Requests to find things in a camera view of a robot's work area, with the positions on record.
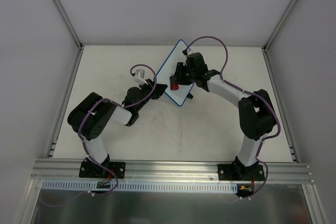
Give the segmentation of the red bone-shaped eraser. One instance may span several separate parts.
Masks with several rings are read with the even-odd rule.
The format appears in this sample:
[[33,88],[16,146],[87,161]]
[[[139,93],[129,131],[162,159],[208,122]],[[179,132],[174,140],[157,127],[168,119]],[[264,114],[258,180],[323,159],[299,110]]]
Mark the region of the red bone-shaped eraser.
[[177,90],[179,89],[179,85],[176,84],[176,83],[172,83],[172,84],[170,85],[170,89],[171,89],[172,91],[177,91]]

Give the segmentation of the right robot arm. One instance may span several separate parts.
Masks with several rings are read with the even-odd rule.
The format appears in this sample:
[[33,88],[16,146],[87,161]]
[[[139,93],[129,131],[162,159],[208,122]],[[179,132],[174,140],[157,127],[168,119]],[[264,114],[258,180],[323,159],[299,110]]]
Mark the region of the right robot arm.
[[217,70],[209,70],[201,53],[188,54],[185,62],[178,62],[174,75],[170,76],[170,89],[196,84],[206,92],[215,94],[233,104],[238,109],[239,125],[244,134],[239,154],[224,171],[231,179],[245,180],[253,175],[258,166],[257,156],[262,140],[278,123],[267,91],[246,91],[223,79]]

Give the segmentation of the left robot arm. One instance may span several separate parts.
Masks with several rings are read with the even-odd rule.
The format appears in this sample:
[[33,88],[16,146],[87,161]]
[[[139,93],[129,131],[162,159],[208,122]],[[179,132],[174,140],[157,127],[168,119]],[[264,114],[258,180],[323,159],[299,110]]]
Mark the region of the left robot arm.
[[166,84],[155,84],[147,79],[139,87],[129,88],[121,105],[90,93],[69,114],[67,123],[78,134],[87,154],[81,162],[80,178],[123,179],[124,162],[113,162],[107,153],[101,137],[110,121],[132,126],[139,118],[139,111],[150,101],[159,99],[166,90]]

